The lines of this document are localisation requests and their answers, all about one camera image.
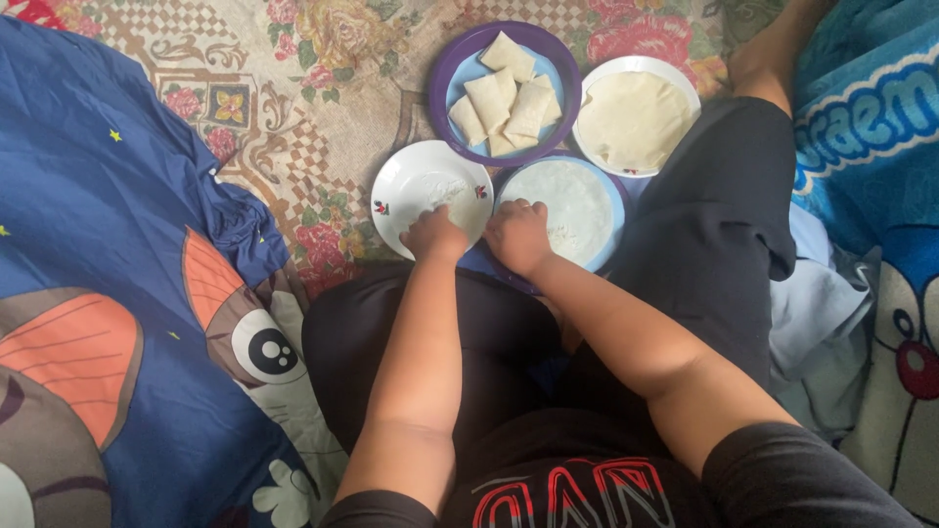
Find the black t-shirt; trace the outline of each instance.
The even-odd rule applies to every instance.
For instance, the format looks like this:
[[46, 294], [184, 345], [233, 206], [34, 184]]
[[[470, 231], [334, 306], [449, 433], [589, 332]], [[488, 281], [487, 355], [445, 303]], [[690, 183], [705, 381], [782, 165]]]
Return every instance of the black t-shirt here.
[[586, 411], [533, 412], [466, 454], [439, 522], [391, 491], [333, 506], [323, 528], [920, 528], [843, 455], [786, 424], [742, 428], [708, 457], [699, 482], [650, 456], [621, 423]]

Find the child's hand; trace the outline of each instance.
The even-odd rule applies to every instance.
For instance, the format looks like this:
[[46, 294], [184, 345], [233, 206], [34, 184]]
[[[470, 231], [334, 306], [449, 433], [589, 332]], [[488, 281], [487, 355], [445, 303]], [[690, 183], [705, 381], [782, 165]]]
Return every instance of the child's hand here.
[[486, 224], [483, 237], [492, 254], [523, 277], [531, 277], [542, 262], [554, 256], [547, 240], [547, 206], [541, 202], [529, 205], [524, 198], [502, 202]]
[[447, 205], [436, 208], [434, 212], [426, 210], [408, 231], [398, 236], [416, 261], [438, 258], [456, 266], [456, 261], [466, 252], [469, 243], [466, 233], [450, 222], [447, 217], [449, 211], [450, 206]]

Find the white plate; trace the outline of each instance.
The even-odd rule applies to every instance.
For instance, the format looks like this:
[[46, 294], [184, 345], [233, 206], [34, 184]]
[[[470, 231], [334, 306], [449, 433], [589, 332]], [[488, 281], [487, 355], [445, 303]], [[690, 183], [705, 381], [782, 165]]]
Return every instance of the white plate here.
[[[582, 85], [583, 100], [587, 100], [587, 90], [593, 86], [593, 83], [599, 81], [602, 77], [606, 77], [607, 75], [612, 75], [613, 73], [622, 73], [624, 71], [648, 71], [658, 75], [659, 77], [662, 77], [666, 81], [678, 87], [678, 89], [680, 89], [682, 93], [685, 94], [685, 97], [688, 98], [688, 104], [691, 106], [692, 120], [696, 120], [698, 119], [698, 116], [700, 116], [701, 101], [698, 99], [698, 92], [691, 84], [691, 81], [688, 81], [688, 78], [685, 77], [685, 75], [680, 70], [665, 62], [664, 60], [642, 55], [621, 56], [596, 67], [594, 71], [591, 71], [590, 75], [584, 78]], [[577, 146], [580, 147], [580, 151], [584, 153], [584, 156], [587, 156], [587, 159], [589, 159], [591, 163], [609, 172], [610, 174], [615, 174], [625, 178], [648, 178], [658, 174], [658, 171], [661, 169], [661, 167], [659, 167], [648, 170], [624, 171], [611, 167], [603, 161], [602, 157], [590, 152], [584, 147], [583, 139], [580, 137], [579, 120], [574, 122], [573, 132], [574, 139], [577, 141]]]
[[485, 167], [454, 152], [444, 141], [422, 141], [398, 150], [372, 186], [372, 221], [398, 255], [414, 255], [398, 239], [417, 217], [443, 203], [467, 234], [467, 250], [483, 236], [492, 216], [492, 181]]

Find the child's right hand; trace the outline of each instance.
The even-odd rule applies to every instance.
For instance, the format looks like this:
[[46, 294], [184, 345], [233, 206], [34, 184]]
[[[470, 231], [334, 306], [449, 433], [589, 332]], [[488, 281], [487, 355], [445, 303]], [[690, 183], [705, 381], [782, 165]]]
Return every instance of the child's right hand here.
[[547, 240], [547, 206], [519, 198], [502, 202], [483, 233], [492, 254], [508, 269], [529, 278], [554, 256]]

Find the blue plate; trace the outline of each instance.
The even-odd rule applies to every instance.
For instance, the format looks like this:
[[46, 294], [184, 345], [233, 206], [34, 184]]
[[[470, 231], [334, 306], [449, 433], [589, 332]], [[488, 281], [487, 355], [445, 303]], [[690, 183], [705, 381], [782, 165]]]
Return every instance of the blue plate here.
[[[522, 49], [525, 50], [528, 54], [534, 57], [534, 71], [535, 77], [540, 75], [547, 75], [547, 78], [551, 80], [551, 85], [554, 86], [554, 95], [558, 98], [558, 104], [563, 108], [564, 106], [564, 85], [561, 82], [561, 75], [558, 73], [558, 69], [554, 67], [554, 64], [551, 61], [547, 60], [543, 55], [540, 55], [531, 50], [527, 46], [522, 46]], [[453, 78], [450, 80], [450, 84], [447, 86], [447, 108], [450, 108], [457, 102], [461, 97], [467, 94], [466, 90], [463, 89], [463, 83], [479, 79], [493, 73], [492, 70], [483, 65], [479, 61], [479, 55], [483, 52], [477, 52], [470, 55], [459, 66], [456, 67], [456, 72], [454, 73]], [[447, 119], [450, 124], [450, 130], [453, 132], [456, 139], [470, 152], [479, 154], [480, 156], [489, 157], [489, 147], [484, 141], [476, 147], [470, 147], [470, 144], [467, 143], [466, 137], [460, 131], [460, 129], [454, 124], [452, 119]], [[562, 118], [558, 121], [543, 127], [540, 132], [538, 132], [538, 142], [543, 143], [554, 131], [558, 128], [558, 125], [561, 123]], [[530, 152], [532, 149], [537, 148], [523, 148], [521, 150], [516, 150], [511, 154], [505, 154], [504, 156], [499, 156], [496, 159], [511, 159], [518, 156], [523, 156]]]
[[[607, 261], [616, 252], [616, 248], [620, 245], [620, 238], [623, 236], [623, 227], [625, 226], [625, 223], [626, 223], [626, 211], [625, 211], [625, 206], [623, 205], [623, 195], [620, 193], [620, 190], [616, 188], [616, 185], [613, 184], [612, 180], [610, 180], [610, 178], [607, 176], [605, 172], [600, 170], [596, 165], [585, 162], [581, 160], [580, 158], [575, 158], [572, 156], [563, 156], [563, 155], [546, 156], [545, 158], [541, 158], [534, 162], [523, 165], [521, 168], [515, 171], [515, 173], [511, 177], [509, 177], [509, 179], [507, 179], [504, 184], [501, 185], [501, 188], [505, 189], [505, 185], [507, 185], [509, 181], [512, 181], [512, 178], [514, 178], [516, 174], [520, 173], [521, 171], [525, 170], [526, 168], [532, 165], [536, 165], [538, 163], [543, 163], [543, 162], [558, 161], [558, 160], [571, 162], [571, 163], [577, 163], [583, 167], [590, 169], [590, 171], [596, 175], [597, 179], [600, 180], [600, 183], [603, 184], [603, 188], [605, 191], [607, 191], [607, 196], [609, 196], [609, 201], [612, 204], [613, 231], [610, 233], [609, 240], [607, 240], [607, 243], [606, 245], [603, 246], [603, 249], [600, 250], [600, 253], [598, 253], [590, 262], [588, 262], [586, 266], [584, 266], [584, 269], [587, 270], [588, 272], [597, 272], [598, 270], [603, 268], [603, 265], [606, 264]], [[502, 202], [502, 192], [500, 190], [499, 195], [496, 196], [496, 210], [499, 208], [499, 204], [501, 202]]]

